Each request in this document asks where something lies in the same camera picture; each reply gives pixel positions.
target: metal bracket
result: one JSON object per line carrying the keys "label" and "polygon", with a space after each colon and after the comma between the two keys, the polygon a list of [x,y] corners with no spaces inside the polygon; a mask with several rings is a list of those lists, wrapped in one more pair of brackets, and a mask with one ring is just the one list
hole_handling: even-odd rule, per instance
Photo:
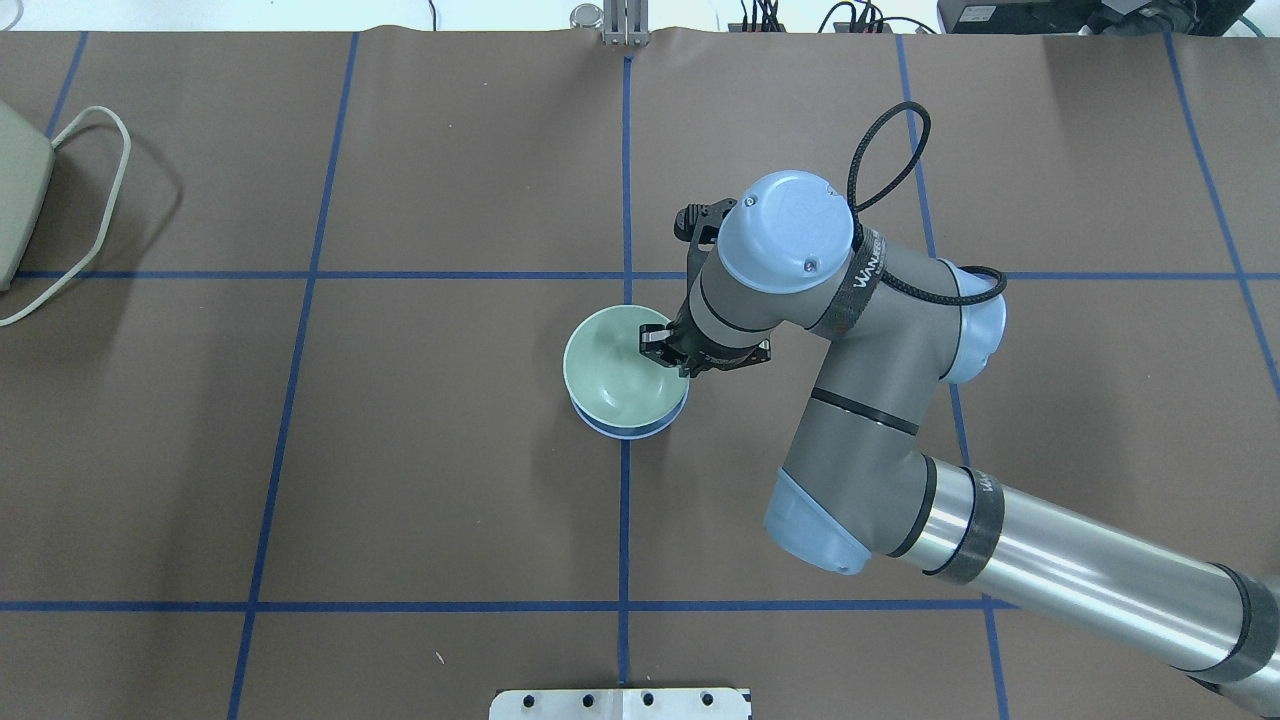
{"label": "metal bracket", "polygon": [[600,40],[605,45],[649,45],[649,0],[604,0]]}
{"label": "metal bracket", "polygon": [[489,706],[489,720],[750,720],[751,691],[736,688],[636,688],[507,691]]}

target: black cable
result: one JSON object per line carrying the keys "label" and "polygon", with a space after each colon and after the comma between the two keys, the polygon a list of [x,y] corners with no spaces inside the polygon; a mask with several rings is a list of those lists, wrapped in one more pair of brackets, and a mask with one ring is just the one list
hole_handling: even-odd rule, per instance
{"label": "black cable", "polygon": [[1258,36],[1258,37],[1266,37],[1266,35],[1262,35],[1262,28],[1260,28],[1260,27],[1257,26],[1257,23],[1254,23],[1254,22],[1253,22],[1253,20],[1251,20],[1249,18],[1245,18],[1244,15],[1240,15],[1240,20],[1239,20],[1239,23],[1240,23],[1240,24],[1243,24],[1244,27],[1247,27],[1247,28],[1252,29],[1252,31],[1253,31],[1253,35],[1256,35],[1256,36]]}
{"label": "black cable", "polygon": [[852,27],[854,22],[858,19],[858,6],[850,3],[849,0],[841,0],[840,3],[832,5],[829,10],[827,10],[827,15],[822,18],[822,24],[818,26],[818,32],[827,29],[827,20],[831,19],[831,15],[836,14],[836,10],[844,6],[849,6],[849,26]]}
{"label": "black cable", "polygon": [[[867,147],[870,146],[872,140],[876,137],[876,133],[881,131],[881,128],[883,128],[890,120],[892,120],[895,115],[897,115],[899,113],[905,113],[906,110],[911,110],[913,113],[919,115],[922,122],[920,141],[915,143],[915,150],[911,152],[911,159],[906,161],[906,167],[902,168],[902,172],[900,172],[896,178],[890,181],[890,183],[884,186],[883,190],[872,196],[872,199],[868,200],[867,202],[859,204],[858,170],[861,168],[863,155],[867,154]],[[854,150],[854,159],[849,163],[849,182],[847,184],[845,184],[845,197],[849,200],[849,210],[854,213],[855,217],[858,215],[858,213],[861,213],[863,210],[879,202],[890,192],[893,192],[893,188],[897,187],[904,179],[906,179],[906,176],[911,174],[911,170],[915,169],[915,164],[920,161],[920,155],[924,154],[924,146],[928,145],[929,142],[929,128],[932,126],[933,120],[929,118],[929,111],[925,110],[924,106],[920,105],[919,102],[913,102],[910,100],[893,105],[888,110],[884,110],[884,113],[881,117],[876,118],[876,122],[872,123],[872,127],[867,129],[867,135],[863,136],[861,142],[859,142],[858,147]]]}
{"label": "black cable", "polygon": [[932,27],[929,27],[929,26],[927,26],[927,24],[922,23],[920,20],[918,20],[918,19],[915,19],[915,18],[905,18],[905,17],[902,17],[902,15],[893,15],[893,17],[891,17],[891,18],[881,18],[881,19],[879,19],[879,26],[881,26],[881,29],[879,29],[879,31],[881,31],[881,32],[884,32],[884,23],[887,23],[887,22],[890,22],[890,20],[906,20],[906,22],[909,22],[909,23],[915,23],[916,26],[919,26],[919,27],[924,28],[924,32],[927,32],[927,33],[929,33],[929,35],[937,35],[937,32],[934,32]]}
{"label": "black cable", "polygon": [[[771,5],[769,0],[755,0],[755,4],[760,6],[760,32],[780,32],[782,27],[778,26],[777,6]],[[751,6],[751,13],[754,18],[755,5]]]}
{"label": "black cable", "polygon": [[874,26],[879,18],[884,17],[884,12],[870,0],[867,0],[865,4],[867,6],[863,8],[863,14],[858,18],[858,27],[860,28],[859,32],[870,32],[872,26]]}
{"label": "black cable", "polygon": [[[911,159],[906,161],[906,167],[902,168],[902,172],[900,172],[897,177],[895,177],[892,181],[890,181],[887,186],[884,186],[884,190],[881,190],[879,192],[873,195],[870,200],[865,202],[858,202],[858,172],[861,169],[863,165],[863,155],[867,154],[867,149],[870,146],[872,140],[876,137],[876,133],[878,133],[881,128],[883,128],[891,119],[893,119],[895,115],[905,113],[908,110],[919,115],[922,123],[920,140],[919,142],[915,143],[915,150],[911,151]],[[910,100],[905,102],[899,102],[897,105],[893,105],[883,114],[881,114],[879,118],[876,118],[876,122],[872,123],[872,126],[867,129],[867,133],[863,135],[863,140],[858,143],[858,147],[854,149],[854,158],[849,163],[849,183],[845,186],[845,200],[849,202],[849,210],[854,214],[854,225],[856,227],[855,241],[858,245],[861,245],[861,237],[863,237],[863,227],[861,223],[858,222],[858,213],[879,202],[881,199],[892,192],[893,188],[896,188],[904,179],[906,179],[906,176],[911,174],[911,170],[914,170],[915,165],[920,161],[920,155],[924,154],[924,146],[929,142],[929,128],[932,127],[932,124],[933,120],[929,118],[929,111],[925,110],[924,106],[920,105],[919,102],[913,102]],[[1009,284],[1009,279],[1005,277],[1005,273],[1001,273],[1000,270],[996,270],[993,268],[987,268],[983,265],[965,265],[960,269],[966,273],[973,273],[975,275],[986,275],[988,278],[992,278],[993,281],[996,281],[996,284],[977,295],[963,295],[955,297],[950,295],[938,295],[936,292],[929,292],[927,290],[915,287],[914,284],[908,283],[906,281],[899,278],[897,275],[893,275],[892,273],[888,272],[888,269],[886,269],[884,273],[881,275],[881,281],[884,282],[884,284],[890,286],[891,288],[904,295],[911,296],[916,300],[923,300],[924,302],[931,302],[933,305],[951,305],[951,306],[978,305],[979,302],[986,302],[998,296],[1000,293],[1005,292],[1005,287]]]}

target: blue grid line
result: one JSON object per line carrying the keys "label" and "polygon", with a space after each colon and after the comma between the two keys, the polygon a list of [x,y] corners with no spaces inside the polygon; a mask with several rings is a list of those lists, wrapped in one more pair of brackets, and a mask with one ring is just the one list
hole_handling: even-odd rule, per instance
{"label": "blue grid line", "polygon": [[247,602],[133,600],[10,600],[0,612],[244,612]]}
{"label": "blue grid line", "polygon": [[[58,279],[67,270],[18,270],[19,279]],[[632,281],[684,281],[682,270],[632,270]],[[617,270],[81,270],[87,281],[621,281]],[[1007,270],[1011,281],[1236,281],[1235,273]],[[1249,281],[1280,281],[1280,273],[1244,273]]]}
{"label": "blue grid line", "polygon": [[1138,273],[1138,272],[1036,272],[1010,270],[1011,281],[1234,281],[1235,273]]}
{"label": "blue grid line", "polygon": [[1204,187],[1208,188],[1208,199],[1213,204],[1213,215],[1217,218],[1219,229],[1222,231],[1222,242],[1226,243],[1226,252],[1231,256],[1231,266],[1235,268],[1235,277],[1240,283],[1240,295],[1244,297],[1244,306],[1248,309],[1249,320],[1253,323],[1253,334],[1258,338],[1262,361],[1266,363],[1267,374],[1271,375],[1271,388],[1276,393],[1276,400],[1280,400],[1280,374],[1276,373],[1275,355],[1271,354],[1267,333],[1262,328],[1262,319],[1258,316],[1258,309],[1253,304],[1253,293],[1249,291],[1249,282],[1244,274],[1244,264],[1240,263],[1240,254],[1235,249],[1231,227],[1228,224],[1226,213],[1222,210],[1222,199],[1217,195],[1213,173],[1208,169],[1208,160],[1204,158],[1204,149],[1199,141],[1199,131],[1196,129],[1192,106],[1187,100],[1187,87],[1183,85],[1183,70],[1178,65],[1178,54],[1174,51],[1174,38],[1167,32],[1165,33],[1165,53],[1169,55],[1169,69],[1174,73],[1174,86],[1178,87],[1178,102],[1183,106],[1183,120],[1187,123],[1187,135],[1190,136],[1192,150],[1196,151],[1196,161],[1199,163]]}
{"label": "blue grid line", "polygon": [[513,600],[513,601],[372,601],[372,602],[259,602],[259,612],[351,614],[351,612],[416,612],[416,614],[492,614],[492,612],[617,612],[613,601],[591,600]]}
{"label": "blue grid line", "polygon": [[631,304],[631,55],[622,59],[622,302]]}
{"label": "blue grid line", "polygon": [[631,667],[631,441],[618,442],[618,684],[625,685]]}
{"label": "blue grid line", "polygon": [[[622,302],[632,302],[631,260],[631,63],[622,58]],[[618,684],[631,673],[631,441],[618,441]]]}
{"label": "blue grid line", "polygon": [[[15,278],[58,279],[65,270],[18,270]],[[82,281],[289,281],[307,279],[307,270],[81,270]]]}
{"label": "blue grid line", "polygon": [[79,69],[79,60],[84,55],[84,45],[87,44],[88,33],[82,32],[79,41],[76,42],[76,53],[72,54],[72,64],[67,68],[63,88],[58,92],[58,101],[54,102],[54,113],[49,117],[49,124],[45,126],[45,137],[54,137],[54,129],[58,128],[58,120],[63,117],[63,105],[67,104],[67,96],[72,92],[72,81],[76,79],[76,70]]}
{"label": "blue grid line", "polygon": [[253,560],[253,575],[248,589],[248,609],[244,611],[244,626],[241,630],[241,646],[236,657],[236,674],[232,680],[232,694],[227,707],[228,720],[239,715],[241,693],[244,688],[244,671],[248,667],[250,646],[253,642],[253,623],[256,620],[259,596],[262,589],[262,571],[266,566],[266,548],[271,538],[271,520],[275,516],[275,498],[280,488],[280,470],[284,465],[284,448],[289,438],[289,421],[293,418],[293,400],[298,389],[298,373],[302,366],[302,351],[307,340],[307,324],[311,319],[311,301],[315,296],[315,273],[320,269],[320,252],[324,250],[324,231],[329,217],[329,199],[333,195],[333,179],[338,170],[338,155],[342,149],[342,131],[347,119],[347,101],[351,96],[351,78],[356,69],[356,51],[360,47],[360,33],[351,33],[351,47],[347,50],[347,68],[342,81],[342,97],[338,100],[338,118],[334,122],[333,145],[329,149],[329,167],[325,172],[324,191],[320,197],[320,214],[316,218],[316,234],[311,246],[311,274],[302,293],[302,310],[298,314],[298,332],[293,342],[293,360],[289,363],[289,379],[284,391],[284,407],[280,410],[280,429],[275,442],[275,456],[271,460],[271,479],[266,488],[266,502],[262,506],[262,528],[257,538],[257,553]]}
{"label": "blue grid line", "polygon": [[[902,79],[902,100],[911,100],[911,73],[906,68],[906,47],[902,46],[902,36],[895,35],[893,42],[897,46],[897,74]],[[920,143],[920,137],[915,129],[915,113],[906,113],[906,133],[911,140],[911,152]],[[929,258],[937,258],[938,250],[933,245],[933,214],[929,211],[929,192],[924,184],[924,160],[915,164],[915,193],[920,199],[920,222],[924,225],[924,246],[929,251]]]}
{"label": "blue grid line", "polygon": [[635,600],[634,612],[895,612],[904,610],[1016,610],[1000,600]]}
{"label": "blue grid line", "polygon": [[996,609],[995,598],[988,594],[982,596],[987,600],[987,607],[982,609],[982,616],[987,625],[987,647],[991,650],[991,675],[996,682],[996,710],[1000,712],[1000,720],[1009,720],[1009,693],[1005,692],[1005,662],[1000,657],[1000,634],[996,632]]}
{"label": "blue grid line", "polygon": [[[495,601],[150,601],[150,600],[12,600],[0,612],[247,612],[262,614],[517,614],[618,612],[612,600]],[[1018,610],[1001,600],[630,600],[630,612],[899,612],[938,610]]]}
{"label": "blue grid line", "polygon": [[[902,44],[902,36],[893,36],[895,45],[897,46],[897,69],[899,74],[902,77],[902,99],[911,99],[911,74],[906,65],[906,47]],[[906,131],[911,141],[911,150],[915,150],[919,138],[915,131],[915,119],[913,113],[906,114]],[[924,182],[924,160],[922,159],[915,165],[915,190],[920,197],[920,220],[924,227],[924,243],[929,250],[929,258],[937,258],[937,246],[933,243],[933,217],[929,211],[929,192]],[[964,406],[960,404],[960,391],[954,384],[947,384],[951,391],[951,416],[956,427],[956,442],[960,445],[960,455],[964,459],[965,465],[970,465],[969,461],[969,433],[965,432],[964,427]],[[996,710],[1000,714],[1000,720],[1009,720],[1009,697],[1005,692],[1005,669],[1000,660],[1000,635],[996,633],[996,614],[995,603],[1000,602],[987,593],[982,593],[982,607],[983,618],[987,623],[987,651],[991,656],[991,675],[996,684]]]}

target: silver arm segment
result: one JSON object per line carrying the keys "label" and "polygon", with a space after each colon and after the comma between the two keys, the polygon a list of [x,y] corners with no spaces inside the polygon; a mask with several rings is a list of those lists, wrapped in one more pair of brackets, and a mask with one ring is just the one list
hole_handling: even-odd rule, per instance
{"label": "silver arm segment", "polygon": [[[859,571],[872,552],[901,557],[925,574],[1142,648],[1251,712],[1280,716],[1275,583],[1185,557],[915,450],[940,379],[964,382],[995,351],[1004,299],[970,314],[876,288],[874,278],[859,293],[873,246],[873,274],[887,268],[914,287],[951,297],[969,295],[961,286],[974,282],[870,228],[861,231],[863,252],[851,249],[829,277],[799,291],[762,291],[745,275],[751,263],[722,261],[724,254],[741,258],[744,247],[768,252],[771,243],[791,243],[790,254],[799,245],[803,256],[805,243],[823,242],[813,240],[820,229],[808,227],[804,213],[765,202],[771,190],[786,184],[774,176],[753,186],[745,197],[755,202],[735,206],[724,225],[733,227],[735,213],[773,213],[754,225],[739,223],[765,231],[755,237],[722,232],[689,283],[689,311],[672,323],[695,324],[685,331],[721,351],[754,347],[785,320],[831,340],[780,470],[765,520],[771,536],[837,573]],[[804,187],[792,184],[786,200],[805,209],[822,201],[805,199]],[[992,328],[983,325],[991,325],[996,304],[1000,328],[991,341]],[[988,340],[977,342],[975,360],[970,336],[983,334]],[[959,372],[961,364],[969,369]]]}

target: beige device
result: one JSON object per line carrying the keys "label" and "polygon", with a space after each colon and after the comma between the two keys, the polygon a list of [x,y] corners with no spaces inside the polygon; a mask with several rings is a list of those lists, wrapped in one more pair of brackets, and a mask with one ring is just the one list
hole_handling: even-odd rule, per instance
{"label": "beige device", "polygon": [[54,168],[54,150],[70,137],[83,119],[92,113],[101,113],[111,118],[124,141],[120,149],[120,164],[115,170],[115,179],[111,182],[111,192],[106,197],[106,209],[102,211],[97,238],[88,254],[58,278],[54,284],[49,286],[45,292],[40,293],[40,297],[13,315],[0,318],[0,327],[17,323],[44,305],[102,250],[106,229],[111,223],[111,214],[115,211],[115,199],[119,196],[120,183],[124,181],[124,168],[129,164],[129,151],[133,147],[124,122],[120,120],[119,115],[100,105],[82,110],[63,132],[58,133],[58,137],[50,141],[40,131],[31,127],[31,123],[15,113],[13,108],[0,101],[0,291],[9,290],[13,275],[18,270],[18,263],[22,261],[23,252],[27,251],[27,243],[36,227],[36,218],[45,201],[45,190],[49,187],[49,177]]}

